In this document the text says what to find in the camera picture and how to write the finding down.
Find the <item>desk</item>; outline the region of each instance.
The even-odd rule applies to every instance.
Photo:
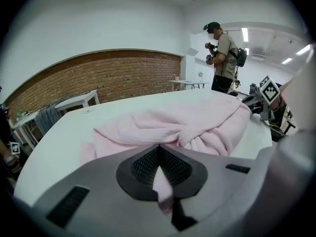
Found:
[[[218,94],[232,97],[209,89],[182,90],[122,99],[66,113],[30,155],[20,173],[14,196],[32,206],[49,187],[79,168],[81,143],[93,142],[92,130],[95,127],[122,114],[194,102]],[[255,159],[259,150],[270,146],[270,130],[260,122],[259,115],[253,115],[231,156]]]
[[[92,90],[86,94],[83,94],[77,97],[72,97],[63,102],[60,102],[58,105],[56,105],[55,109],[58,112],[63,111],[64,114],[66,114],[67,112],[66,109],[73,106],[82,105],[83,107],[88,107],[89,106],[88,101],[91,98],[94,98],[94,101],[97,105],[100,104],[97,91]]]
[[[179,88],[179,86],[181,85],[181,84],[183,84],[183,85],[192,85],[191,86],[191,89],[195,89],[196,88],[196,84],[197,84],[197,87],[198,88],[200,88],[199,87],[199,85],[200,84],[202,84],[203,85],[203,88],[204,88],[204,85],[205,84],[208,84],[209,82],[205,82],[205,81],[187,81],[187,80],[178,80],[178,81],[175,81],[175,80],[171,80],[171,81],[169,81],[169,82],[171,82],[172,83],[172,91],[177,91],[178,90],[178,88]],[[178,83],[179,85],[178,85],[178,87],[174,90],[174,84],[175,83]]]
[[[19,122],[17,122],[14,126],[13,126],[13,130],[18,129],[23,138],[25,139],[25,141],[29,144],[29,146],[34,150],[36,144],[38,144],[39,142],[37,141],[37,139],[34,137],[32,131],[29,129],[29,127],[27,126],[27,123],[34,120],[36,115],[39,113],[40,111],[36,111],[31,113],[30,115],[24,117],[22,120],[20,120]]]

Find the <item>brick wall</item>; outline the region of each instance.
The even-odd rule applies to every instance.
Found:
[[[107,51],[76,57],[42,71],[5,102],[12,122],[16,110],[36,111],[67,95],[97,89],[100,103],[171,91],[181,58],[147,51]]]

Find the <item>pink towel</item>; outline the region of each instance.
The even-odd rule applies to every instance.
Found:
[[[83,145],[80,162],[154,143],[229,156],[244,134],[250,113],[238,99],[217,97],[124,115],[94,129],[94,144]]]

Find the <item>fluorescent light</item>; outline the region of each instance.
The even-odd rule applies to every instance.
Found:
[[[243,41],[248,42],[248,28],[243,27],[242,29]]]
[[[291,60],[292,60],[292,58],[288,58],[285,61],[283,61],[282,64],[286,64],[286,63],[290,62]]]
[[[305,46],[302,50],[298,51],[296,54],[297,54],[297,55],[301,55],[301,54],[307,52],[307,51],[310,50],[310,49],[311,49],[311,45],[307,45],[307,46]]]

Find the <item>black cap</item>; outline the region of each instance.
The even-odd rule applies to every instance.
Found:
[[[217,28],[219,29],[221,27],[221,25],[217,22],[211,22],[209,24],[207,24],[206,26],[204,26],[203,30],[207,30],[208,33],[214,33],[213,29]]]

